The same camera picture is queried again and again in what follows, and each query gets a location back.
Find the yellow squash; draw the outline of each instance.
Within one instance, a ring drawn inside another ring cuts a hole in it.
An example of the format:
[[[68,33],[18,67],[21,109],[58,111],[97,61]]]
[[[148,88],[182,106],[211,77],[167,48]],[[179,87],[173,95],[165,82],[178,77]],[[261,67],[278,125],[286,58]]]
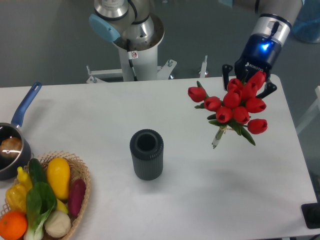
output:
[[[70,189],[70,167],[61,157],[52,159],[46,171],[46,177],[55,197],[61,201],[67,200]]]
[[[26,214],[27,189],[21,183],[13,185],[5,192],[5,199],[12,211]]]

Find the tulip bouquet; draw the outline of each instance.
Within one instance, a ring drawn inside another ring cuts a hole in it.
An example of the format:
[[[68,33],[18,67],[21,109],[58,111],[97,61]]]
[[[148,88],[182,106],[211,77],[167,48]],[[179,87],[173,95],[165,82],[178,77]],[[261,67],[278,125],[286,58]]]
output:
[[[268,128],[267,120],[251,119],[249,113],[260,113],[266,109],[267,105],[261,98],[257,98],[258,90],[266,81],[266,73],[258,71],[247,82],[233,78],[227,85],[227,93],[223,100],[216,96],[208,96],[199,81],[197,86],[189,87],[188,95],[196,103],[196,109],[207,109],[215,112],[207,117],[209,123],[219,127],[218,132],[212,142],[216,148],[223,133],[226,130],[234,130],[239,136],[245,137],[251,144],[256,145],[250,135],[261,134]]]

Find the flower stem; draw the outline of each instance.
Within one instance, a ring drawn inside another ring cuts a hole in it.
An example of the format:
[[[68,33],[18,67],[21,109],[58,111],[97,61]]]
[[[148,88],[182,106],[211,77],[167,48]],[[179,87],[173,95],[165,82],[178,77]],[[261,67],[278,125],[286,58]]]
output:
[[[212,142],[213,149],[215,149],[218,146],[220,139],[225,132],[225,129],[226,129],[226,126],[219,127],[219,130],[216,132],[214,140]]]

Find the bok choy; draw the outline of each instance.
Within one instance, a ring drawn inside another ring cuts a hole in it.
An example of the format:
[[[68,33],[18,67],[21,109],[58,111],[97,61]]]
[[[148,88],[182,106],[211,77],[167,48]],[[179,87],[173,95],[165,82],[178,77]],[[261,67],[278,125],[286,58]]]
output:
[[[28,229],[24,240],[41,240],[43,225],[49,214],[57,206],[57,199],[46,182],[36,182],[26,195],[26,218]]]

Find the saucepan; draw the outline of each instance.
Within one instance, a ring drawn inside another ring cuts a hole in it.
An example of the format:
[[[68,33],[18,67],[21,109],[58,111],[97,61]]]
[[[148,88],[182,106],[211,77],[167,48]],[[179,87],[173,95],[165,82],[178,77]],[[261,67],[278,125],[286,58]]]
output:
[[[17,168],[27,165],[31,159],[30,145],[19,128],[22,126],[27,108],[41,86],[40,82],[33,84],[16,109],[11,123],[0,122],[0,180],[16,176]]]

